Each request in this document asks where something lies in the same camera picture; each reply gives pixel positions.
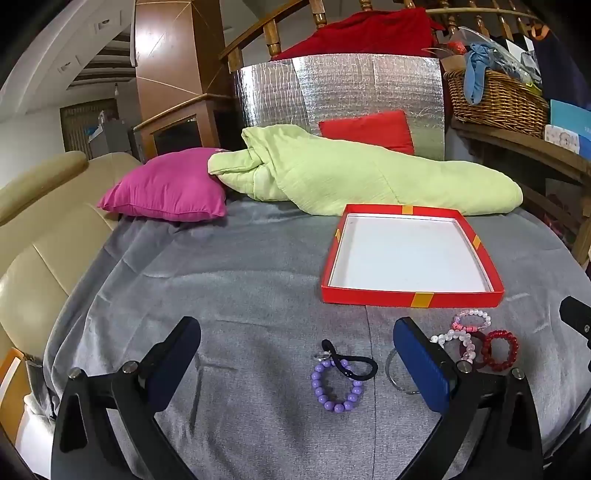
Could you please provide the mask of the light blue box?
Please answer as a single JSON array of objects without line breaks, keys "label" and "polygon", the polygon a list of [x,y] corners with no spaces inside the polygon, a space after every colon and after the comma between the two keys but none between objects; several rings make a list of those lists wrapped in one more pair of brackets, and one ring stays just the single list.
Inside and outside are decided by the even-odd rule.
[{"label": "light blue box", "polygon": [[579,136],[579,155],[590,159],[590,124],[589,110],[552,99],[550,101],[550,124]]}]

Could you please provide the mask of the magenta pillow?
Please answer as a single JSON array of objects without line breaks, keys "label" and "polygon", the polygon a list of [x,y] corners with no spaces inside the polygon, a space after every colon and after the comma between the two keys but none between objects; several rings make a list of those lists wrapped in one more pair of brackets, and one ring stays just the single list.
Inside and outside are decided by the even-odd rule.
[{"label": "magenta pillow", "polygon": [[225,192],[208,174],[207,162],[219,148],[197,147],[167,153],[126,174],[97,207],[150,219],[201,222],[226,215]]}]

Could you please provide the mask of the red gift box lid tray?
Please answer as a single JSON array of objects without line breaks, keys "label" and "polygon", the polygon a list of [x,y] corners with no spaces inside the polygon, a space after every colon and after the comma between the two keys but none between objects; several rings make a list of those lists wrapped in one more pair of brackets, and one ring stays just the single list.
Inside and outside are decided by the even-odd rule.
[{"label": "red gift box lid tray", "polygon": [[332,304],[493,308],[505,289],[459,211],[349,204],[329,247],[321,293]]}]

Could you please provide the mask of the wicker basket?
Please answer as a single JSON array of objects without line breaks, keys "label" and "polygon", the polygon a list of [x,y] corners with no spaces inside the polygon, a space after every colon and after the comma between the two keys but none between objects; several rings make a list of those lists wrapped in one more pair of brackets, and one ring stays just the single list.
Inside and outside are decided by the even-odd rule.
[{"label": "wicker basket", "polygon": [[532,87],[487,69],[482,100],[471,105],[465,98],[464,70],[445,73],[444,79],[458,121],[543,137],[549,105]]}]

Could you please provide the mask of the small red pillow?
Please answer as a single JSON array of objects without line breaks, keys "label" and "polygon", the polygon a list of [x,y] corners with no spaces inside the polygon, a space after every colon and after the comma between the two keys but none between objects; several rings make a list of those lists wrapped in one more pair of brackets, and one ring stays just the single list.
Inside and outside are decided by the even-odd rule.
[{"label": "small red pillow", "polygon": [[403,110],[386,111],[356,118],[318,123],[322,137],[380,146],[391,151],[415,154],[415,147]]}]

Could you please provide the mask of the grey bed blanket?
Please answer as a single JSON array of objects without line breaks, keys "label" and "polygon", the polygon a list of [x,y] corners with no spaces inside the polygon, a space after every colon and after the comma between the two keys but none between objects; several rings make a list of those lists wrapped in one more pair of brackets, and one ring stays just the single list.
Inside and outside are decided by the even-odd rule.
[{"label": "grey bed blanket", "polygon": [[[522,209],[468,221],[504,283],[502,303],[485,311],[520,342],[516,365],[528,376],[546,450],[590,388],[586,341],[559,316],[569,295],[590,305],[590,281]],[[439,415],[383,373],[394,321],[409,315],[433,335],[454,313],[322,302],[338,222],[247,197],[215,223],[121,219],[49,337],[51,394],[35,394],[45,415],[57,414],[72,368],[97,375],[141,360],[188,315],[202,329],[198,355],[156,418],[198,479],[396,479]],[[325,411],[311,391],[324,338],[380,364],[351,413]]]}]

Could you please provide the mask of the silver metal bangle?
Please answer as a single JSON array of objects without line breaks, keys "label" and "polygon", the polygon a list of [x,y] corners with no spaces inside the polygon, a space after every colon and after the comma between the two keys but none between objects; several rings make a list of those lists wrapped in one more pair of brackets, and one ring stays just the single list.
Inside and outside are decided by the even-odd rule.
[{"label": "silver metal bangle", "polygon": [[399,352],[393,349],[385,363],[386,375],[394,389],[407,395],[418,395],[419,389]]}]

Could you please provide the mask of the red cloth on railing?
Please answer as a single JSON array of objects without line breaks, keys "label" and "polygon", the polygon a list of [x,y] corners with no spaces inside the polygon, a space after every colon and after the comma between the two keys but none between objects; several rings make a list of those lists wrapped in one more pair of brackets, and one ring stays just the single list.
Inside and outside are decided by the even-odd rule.
[{"label": "red cloth on railing", "polygon": [[444,27],[425,8],[358,12],[315,31],[275,60],[322,54],[393,54],[428,57]]}]

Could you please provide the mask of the cream leather sofa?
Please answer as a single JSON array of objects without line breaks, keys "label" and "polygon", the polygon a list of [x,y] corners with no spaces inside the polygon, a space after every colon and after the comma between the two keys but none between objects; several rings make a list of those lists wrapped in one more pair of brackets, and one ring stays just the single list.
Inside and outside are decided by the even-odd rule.
[{"label": "cream leather sofa", "polygon": [[40,358],[64,303],[117,225],[98,201],[138,161],[77,151],[1,189],[1,352]]}]

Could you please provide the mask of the silver insulation foil sheet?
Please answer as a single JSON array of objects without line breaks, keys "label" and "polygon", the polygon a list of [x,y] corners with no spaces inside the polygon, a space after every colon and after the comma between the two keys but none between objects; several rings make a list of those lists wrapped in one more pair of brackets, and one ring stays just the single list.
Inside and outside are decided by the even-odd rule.
[{"label": "silver insulation foil sheet", "polygon": [[247,127],[318,123],[404,111],[418,156],[443,160],[444,88],[435,58],[390,54],[325,54],[270,61],[233,74]]}]

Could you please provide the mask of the wooden stair railing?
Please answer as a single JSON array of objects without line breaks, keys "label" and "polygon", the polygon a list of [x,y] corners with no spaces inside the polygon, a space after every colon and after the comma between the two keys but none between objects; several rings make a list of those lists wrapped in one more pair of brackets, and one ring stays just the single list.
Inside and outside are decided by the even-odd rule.
[{"label": "wooden stair railing", "polygon": [[[517,35],[529,37],[532,28],[541,23],[520,1],[392,1],[388,5],[396,11],[417,7],[424,8],[443,27],[445,35],[470,26],[482,35],[511,40]],[[329,23],[325,1],[285,1],[229,41],[218,59],[231,72],[236,71],[249,65],[245,50],[253,44],[263,50],[263,59],[274,59]]]}]

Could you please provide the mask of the wooden cabinet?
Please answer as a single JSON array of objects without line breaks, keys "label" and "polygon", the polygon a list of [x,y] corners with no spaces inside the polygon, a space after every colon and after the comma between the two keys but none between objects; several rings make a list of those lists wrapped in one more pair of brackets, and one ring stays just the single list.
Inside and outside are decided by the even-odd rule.
[{"label": "wooden cabinet", "polygon": [[216,120],[232,109],[232,82],[217,1],[137,1],[133,24],[143,154],[159,154],[156,138],[187,122],[204,147],[221,145]]}]

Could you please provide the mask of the blue cloth in basket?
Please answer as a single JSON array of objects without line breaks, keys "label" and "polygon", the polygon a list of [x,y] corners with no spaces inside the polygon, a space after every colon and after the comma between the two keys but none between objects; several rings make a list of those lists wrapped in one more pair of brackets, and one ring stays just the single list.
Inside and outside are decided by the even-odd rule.
[{"label": "blue cloth in basket", "polygon": [[489,50],[486,44],[473,43],[465,54],[464,96],[470,105],[478,105],[482,101],[486,71],[493,64]]}]

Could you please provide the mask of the green folded quilt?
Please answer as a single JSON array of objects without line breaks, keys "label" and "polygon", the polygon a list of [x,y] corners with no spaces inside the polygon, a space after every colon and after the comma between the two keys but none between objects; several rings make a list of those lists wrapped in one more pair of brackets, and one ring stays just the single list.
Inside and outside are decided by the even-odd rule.
[{"label": "green folded quilt", "polygon": [[339,216],[349,204],[505,214],[523,202],[507,175],[467,161],[439,161],[384,147],[312,135],[297,125],[247,127],[245,149],[215,153],[209,174],[256,201],[290,201],[311,215]]}]

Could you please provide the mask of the wooden shelf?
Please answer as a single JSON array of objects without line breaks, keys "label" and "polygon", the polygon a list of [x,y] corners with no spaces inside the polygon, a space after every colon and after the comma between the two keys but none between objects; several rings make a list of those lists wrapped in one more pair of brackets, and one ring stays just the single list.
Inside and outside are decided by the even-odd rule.
[{"label": "wooden shelf", "polygon": [[580,265],[584,265],[588,260],[590,249],[590,162],[560,146],[519,132],[466,123],[457,118],[452,119],[451,126],[460,137],[494,145],[528,157],[582,186],[581,222],[530,186],[523,185],[522,189],[524,196],[532,204],[554,216],[576,234],[571,253]]}]

